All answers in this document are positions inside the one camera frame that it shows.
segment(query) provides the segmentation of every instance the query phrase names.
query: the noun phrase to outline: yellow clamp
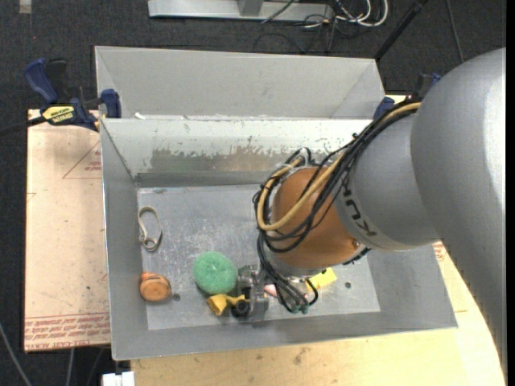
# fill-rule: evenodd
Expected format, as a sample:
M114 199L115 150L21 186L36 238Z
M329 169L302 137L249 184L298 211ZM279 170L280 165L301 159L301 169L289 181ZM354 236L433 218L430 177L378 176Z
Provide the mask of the yellow clamp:
M216 316L221 316L228 305L235 306L236 302L239 300L245 300L245 295L242 294L238 298L234 298L227 294L215 294L208 298L208 304L212 311L215 312Z

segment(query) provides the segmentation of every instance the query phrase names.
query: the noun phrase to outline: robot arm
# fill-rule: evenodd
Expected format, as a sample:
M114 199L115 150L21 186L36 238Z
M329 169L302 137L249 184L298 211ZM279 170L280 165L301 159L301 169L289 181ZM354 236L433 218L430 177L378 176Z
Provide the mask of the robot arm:
M506 369L505 58L500 49L459 66L318 166L292 156L256 198L262 262L309 278L368 248L441 240Z

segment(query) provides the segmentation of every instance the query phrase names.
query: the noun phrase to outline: yellow object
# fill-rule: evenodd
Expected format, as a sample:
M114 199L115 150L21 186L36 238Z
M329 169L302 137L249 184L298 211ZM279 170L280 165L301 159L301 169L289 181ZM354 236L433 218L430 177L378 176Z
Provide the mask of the yellow object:
M73 106L57 105L49 107L43 112L43 117L53 123L71 119L73 117Z
M215 315L221 316L229 304L231 306L235 306L238 300L245 300L245 295L242 294L240 297L234 298L232 296L228 296L227 294L215 294L214 296L208 298L207 302L212 311L215 312Z
M324 286L330 285L331 283L336 281L337 278L338 277L336 277L334 270L328 267L325 273L319 273L313 277L310 277L309 281L315 287L315 289L318 290ZM311 290L311 287L307 283L306 286L309 290Z

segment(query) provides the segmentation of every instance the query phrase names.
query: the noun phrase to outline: gray robot arm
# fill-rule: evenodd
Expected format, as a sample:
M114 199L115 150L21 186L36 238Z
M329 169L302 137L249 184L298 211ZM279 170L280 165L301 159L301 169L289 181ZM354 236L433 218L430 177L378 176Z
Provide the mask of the gray robot arm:
M505 84L505 48L445 75L416 115L367 147L351 176L351 194L335 205L342 224L373 248L441 240L507 373Z

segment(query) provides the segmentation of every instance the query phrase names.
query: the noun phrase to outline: wooden disk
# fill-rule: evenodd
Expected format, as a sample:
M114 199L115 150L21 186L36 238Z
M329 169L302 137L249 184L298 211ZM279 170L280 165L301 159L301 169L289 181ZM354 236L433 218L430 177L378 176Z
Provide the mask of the wooden disk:
M171 295L171 285L160 274L143 272L139 293L149 302L160 302Z

